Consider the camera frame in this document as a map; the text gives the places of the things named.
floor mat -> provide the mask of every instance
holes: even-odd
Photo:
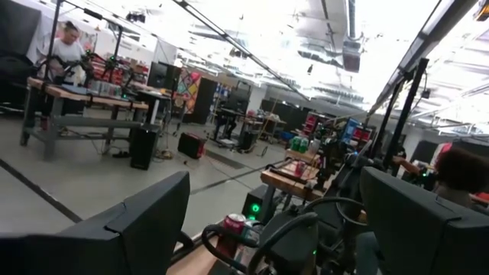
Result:
[[[206,156],[212,158],[213,160],[217,160],[218,162],[234,169],[241,169],[246,167],[244,164],[241,164],[237,161],[224,157],[220,154],[214,153],[211,150],[206,150]]]

gray floor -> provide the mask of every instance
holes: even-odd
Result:
[[[84,219],[176,171],[188,170],[192,195],[183,230],[189,235],[198,234],[206,225],[217,222],[230,212],[240,212],[250,188],[261,185],[260,171],[251,172],[282,160],[284,156],[283,148],[276,145],[269,146],[267,154],[259,157],[257,153],[269,144],[259,143],[255,152],[239,154],[218,148],[214,142],[208,141],[208,150],[244,166],[234,169],[209,157],[191,160],[178,154],[178,139],[169,136],[160,139],[159,147],[170,148],[175,153],[174,159],[154,162],[148,171],[130,168],[129,159],[101,156],[98,154],[102,148],[101,141],[61,141],[57,144],[55,160],[45,162],[42,160],[42,143],[32,138],[27,147],[19,146],[19,119],[0,118],[0,128],[0,159]],[[199,125],[184,125],[181,129],[203,137],[211,130],[212,127]],[[128,145],[121,142],[116,146]],[[0,194],[2,232],[56,232],[72,224],[4,170],[0,171]]]

dark hair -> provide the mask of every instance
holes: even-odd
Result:
[[[437,179],[451,189],[479,193],[489,182],[489,163],[462,149],[442,153],[435,167]]]
[[[64,30],[65,31],[69,31],[69,30],[78,31],[78,28],[71,21],[67,21],[64,24]]]

white t-shirt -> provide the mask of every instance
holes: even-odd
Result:
[[[44,49],[43,54],[47,55],[49,51],[49,45]],[[82,59],[82,55],[84,54],[82,45],[76,41],[71,45],[66,45],[62,42],[61,39],[57,38],[53,42],[53,56],[58,56],[64,62],[77,61]],[[65,78],[65,82],[73,83],[75,82],[75,75],[67,76]]]

green light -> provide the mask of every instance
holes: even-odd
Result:
[[[252,204],[251,205],[251,211],[252,212],[255,212],[255,213],[259,212],[260,211],[260,206],[258,204],[256,204],[256,203]]]

